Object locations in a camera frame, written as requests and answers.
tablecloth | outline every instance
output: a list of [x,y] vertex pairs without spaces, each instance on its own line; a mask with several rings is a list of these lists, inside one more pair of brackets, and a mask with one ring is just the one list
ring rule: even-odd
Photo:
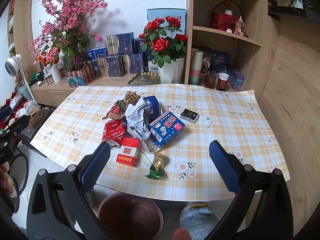
[[172,201],[209,201],[233,198],[212,163],[208,147],[218,140],[242,164],[256,170],[282,170],[290,179],[280,146],[262,114],[254,91],[220,92],[200,86],[170,84],[140,87],[78,87],[53,112],[31,145],[63,167],[78,164],[92,154],[102,141],[103,120],[114,102],[126,91],[142,97],[155,95],[162,110],[177,117],[185,109],[199,113],[193,124],[183,120],[185,129],[159,153],[164,156],[161,180],[147,179],[148,168],[116,162],[120,149],[111,157],[97,183],[121,192]]

basket handle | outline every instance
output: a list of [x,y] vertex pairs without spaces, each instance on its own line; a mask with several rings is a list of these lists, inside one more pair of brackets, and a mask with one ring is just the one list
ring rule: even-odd
[[238,8],[239,8],[239,10],[240,10],[240,15],[242,15],[242,11],[241,11],[240,6],[239,6],[235,1],[233,1],[233,0],[225,0],[225,1],[222,1],[222,2],[218,3],[218,4],[217,4],[215,7],[213,7],[213,9],[211,10],[211,15],[212,15],[212,13],[214,13],[214,11],[218,8],[219,5],[221,5],[221,4],[225,3],[225,2],[232,2],[232,3],[234,3],[236,6],[238,6]]

red can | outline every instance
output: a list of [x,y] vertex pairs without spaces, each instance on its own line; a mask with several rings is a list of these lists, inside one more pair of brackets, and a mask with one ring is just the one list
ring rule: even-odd
[[124,136],[124,124],[120,120],[112,120],[104,126],[102,141],[107,142],[111,149],[117,149],[121,147]]

red cigarette box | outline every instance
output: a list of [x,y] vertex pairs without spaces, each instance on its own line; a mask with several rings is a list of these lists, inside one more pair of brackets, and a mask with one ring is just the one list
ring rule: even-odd
[[139,154],[141,142],[137,138],[124,137],[121,153],[118,154],[117,162],[129,166],[135,166]]

perfume bottle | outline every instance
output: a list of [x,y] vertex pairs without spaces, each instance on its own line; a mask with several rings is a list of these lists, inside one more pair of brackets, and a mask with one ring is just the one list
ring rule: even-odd
[[239,36],[243,36],[243,33],[244,33],[244,21],[242,20],[242,16],[240,16],[240,19],[236,21],[235,34]]

